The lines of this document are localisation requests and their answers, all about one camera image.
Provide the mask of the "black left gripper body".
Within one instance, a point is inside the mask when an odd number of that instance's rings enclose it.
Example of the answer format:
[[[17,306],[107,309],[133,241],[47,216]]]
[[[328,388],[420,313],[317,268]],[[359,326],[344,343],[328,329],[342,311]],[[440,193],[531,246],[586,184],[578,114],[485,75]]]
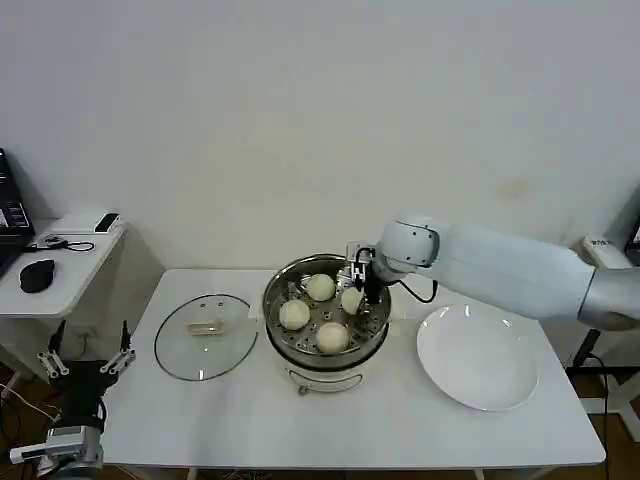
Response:
[[[101,374],[104,360],[71,361],[66,376],[50,384],[62,396],[60,418],[55,424],[105,424],[106,391],[116,384],[119,374]]]

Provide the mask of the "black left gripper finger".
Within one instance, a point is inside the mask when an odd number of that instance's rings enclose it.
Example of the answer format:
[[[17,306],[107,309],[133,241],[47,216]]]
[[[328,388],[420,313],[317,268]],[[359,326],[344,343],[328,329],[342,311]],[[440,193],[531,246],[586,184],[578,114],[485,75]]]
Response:
[[[62,320],[55,332],[50,336],[47,348],[37,355],[38,361],[50,380],[56,380],[68,374],[68,367],[59,356],[65,327],[66,321]]]
[[[120,348],[118,352],[101,368],[101,374],[119,374],[136,359],[136,352],[131,347],[131,334],[127,321],[122,324]]]

